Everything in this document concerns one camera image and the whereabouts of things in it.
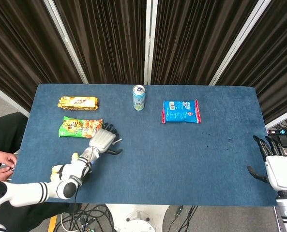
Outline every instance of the curtain fold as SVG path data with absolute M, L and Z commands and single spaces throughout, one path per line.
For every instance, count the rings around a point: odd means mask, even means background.
M 287 112 L 287 1 L 271 2 L 217 85 L 255 87 L 266 123 Z
M 208 85 L 256 2 L 159 0 L 151 82 Z
M 90 83 L 143 83 L 146 0 L 55 3 Z
M 41 83 L 82 83 L 42 1 L 0 1 L 0 90 L 30 110 Z

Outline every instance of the yellow floor marking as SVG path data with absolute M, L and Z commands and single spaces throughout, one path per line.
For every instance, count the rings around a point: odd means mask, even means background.
M 57 215 L 55 215 L 54 217 L 51 217 L 47 232 L 53 232 L 54 231 L 54 228 L 56 225 L 56 219 L 57 219 Z

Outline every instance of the chip bag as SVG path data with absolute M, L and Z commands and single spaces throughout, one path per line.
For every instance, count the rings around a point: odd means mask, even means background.
M 166 122 L 201 123 L 198 101 L 164 101 L 162 123 Z
M 83 120 L 68 118 L 64 116 L 64 121 L 58 130 L 59 137 L 92 138 L 102 127 L 103 120 Z
M 63 96 L 57 106 L 64 110 L 97 110 L 98 98 Z

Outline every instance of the robotic hand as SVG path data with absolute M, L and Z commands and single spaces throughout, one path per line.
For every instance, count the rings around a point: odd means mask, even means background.
M 9 201 L 13 206 L 25 206 L 43 203 L 49 197 L 70 199 L 82 185 L 82 178 L 91 171 L 92 164 L 101 153 L 117 155 L 122 152 L 110 150 L 111 144 L 120 141 L 119 134 L 113 125 L 105 123 L 90 140 L 89 147 L 79 157 L 72 155 L 70 164 L 58 165 L 52 168 L 51 182 L 38 182 L 30 184 L 11 184 L 0 181 L 0 205 Z M 0 225 L 0 232 L 5 232 Z
M 267 176 L 259 175 L 251 166 L 247 167 L 248 171 L 255 179 L 269 183 L 278 192 L 276 201 L 287 231 L 287 155 L 278 141 L 266 136 L 269 147 L 264 140 L 257 136 L 253 136 L 253 138 L 257 142 L 264 159 Z

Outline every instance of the white can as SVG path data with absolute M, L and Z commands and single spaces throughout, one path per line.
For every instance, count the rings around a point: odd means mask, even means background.
M 145 98 L 145 88 L 142 85 L 133 87 L 133 106 L 135 110 L 143 110 Z

